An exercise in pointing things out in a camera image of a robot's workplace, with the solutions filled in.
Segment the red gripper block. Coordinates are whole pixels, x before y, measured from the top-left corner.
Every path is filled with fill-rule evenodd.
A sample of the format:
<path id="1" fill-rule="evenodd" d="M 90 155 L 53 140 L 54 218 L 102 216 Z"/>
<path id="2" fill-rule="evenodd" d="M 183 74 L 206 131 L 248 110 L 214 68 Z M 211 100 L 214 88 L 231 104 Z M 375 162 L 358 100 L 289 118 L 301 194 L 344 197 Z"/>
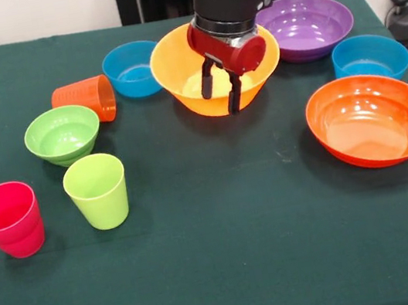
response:
<path id="1" fill-rule="evenodd" d="M 240 75 L 254 71 L 261 64 L 267 48 L 264 38 L 254 32 L 236 39 L 220 38 L 190 24 L 187 29 L 187 40 L 190 48 L 204 58 L 201 69 L 202 98 L 209 99 L 213 96 L 211 69 L 214 66 L 221 66 L 227 70 L 232 87 L 228 95 L 229 114 L 238 114 L 242 88 Z"/>

